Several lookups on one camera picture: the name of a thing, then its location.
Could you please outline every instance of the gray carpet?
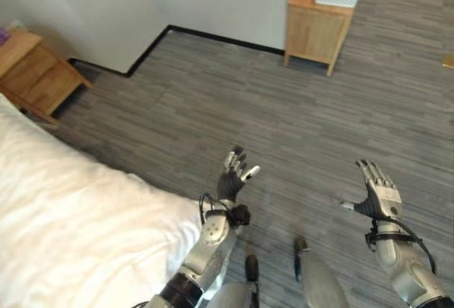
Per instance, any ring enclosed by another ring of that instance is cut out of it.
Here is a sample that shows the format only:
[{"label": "gray carpet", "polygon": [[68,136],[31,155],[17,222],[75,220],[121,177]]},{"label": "gray carpet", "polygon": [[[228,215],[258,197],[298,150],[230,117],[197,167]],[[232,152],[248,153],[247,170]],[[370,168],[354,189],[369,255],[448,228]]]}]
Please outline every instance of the gray carpet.
[{"label": "gray carpet", "polygon": [[454,51],[453,1],[444,4],[360,0],[331,78],[317,63],[284,67],[277,55],[169,33],[130,79],[79,65],[94,89],[55,135],[191,198],[214,191],[231,146],[246,147],[263,171],[239,196],[253,217],[227,281],[242,280],[256,253],[262,307],[302,307],[296,234],[336,271],[352,307],[405,307],[365,245],[370,221],[337,205],[365,197],[353,161],[375,160],[454,295],[454,70],[441,68],[443,49]]}]

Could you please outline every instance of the black joint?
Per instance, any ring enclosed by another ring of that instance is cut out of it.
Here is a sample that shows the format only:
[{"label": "black joint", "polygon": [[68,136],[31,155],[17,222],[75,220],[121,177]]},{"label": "black joint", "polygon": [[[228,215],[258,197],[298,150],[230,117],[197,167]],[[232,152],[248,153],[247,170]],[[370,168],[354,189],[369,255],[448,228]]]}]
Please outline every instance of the black joint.
[{"label": "black joint", "polygon": [[437,297],[430,302],[419,305],[417,308],[454,308],[454,302],[449,297]]},{"label": "black joint", "polygon": [[188,277],[177,273],[161,291],[160,296],[172,307],[194,308],[202,296],[200,287]]},{"label": "black joint", "polygon": [[235,219],[237,225],[249,225],[250,213],[246,205],[238,205],[232,209],[232,216]]}]

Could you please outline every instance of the white duvet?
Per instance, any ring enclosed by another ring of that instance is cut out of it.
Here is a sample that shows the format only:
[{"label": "white duvet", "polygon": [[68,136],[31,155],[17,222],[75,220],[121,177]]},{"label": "white duvet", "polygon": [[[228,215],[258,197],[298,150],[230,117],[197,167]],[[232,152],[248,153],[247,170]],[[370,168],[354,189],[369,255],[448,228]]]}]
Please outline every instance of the white duvet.
[{"label": "white duvet", "polygon": [[0,307],[129,308],[199,237],[193,202],[80,155],[0,94]]}]

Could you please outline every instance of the robotic hand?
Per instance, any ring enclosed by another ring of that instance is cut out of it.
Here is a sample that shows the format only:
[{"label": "robotic hand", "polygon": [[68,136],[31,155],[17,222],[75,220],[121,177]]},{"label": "robotic hand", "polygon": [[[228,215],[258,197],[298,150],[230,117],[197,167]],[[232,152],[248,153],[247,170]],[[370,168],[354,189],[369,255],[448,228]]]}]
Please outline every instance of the robotic hand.
[{"label": "robotic hand", "polygon": [[[359,204],[342,202],[346,209],[372,218],[366,242],[388,274],[397,294],[414,308],[454,308],[436,277],[436,264],[423,241],[401,222],[402,201],[391,178],[367,160],[356,164],[365,176],[367,199]],[[413,243],[426,252],[431,271],[423,264]]]},{"label": "robotic hand", "polygon": [[[255,166],[245,171],[246,155],[235,147],[223,164],[218,181],[218,199],[203,194],[199,201],[202,230],[199,240],[180,265],[177,273],[155,295],[145,308],[194,308],[219,275],[225,274],[230,254],[237,239],[239,226],[248,225],[250,214],[246,205],[236,206],[236,196],[243,186],[260,171]],[[211,203],[205,217],[203,203]]]}]

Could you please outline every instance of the purple object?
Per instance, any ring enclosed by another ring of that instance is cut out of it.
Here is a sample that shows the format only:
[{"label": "purple object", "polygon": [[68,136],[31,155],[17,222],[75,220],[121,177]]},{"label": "purple object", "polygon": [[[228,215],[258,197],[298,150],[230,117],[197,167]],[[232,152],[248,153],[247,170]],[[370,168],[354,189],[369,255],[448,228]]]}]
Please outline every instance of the purple object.
[{"label": "purple object", "polygon": [[6,42],[9,38],[9,33],[3,28],[0,28],[0,45],[3,45],[3,43]]}]

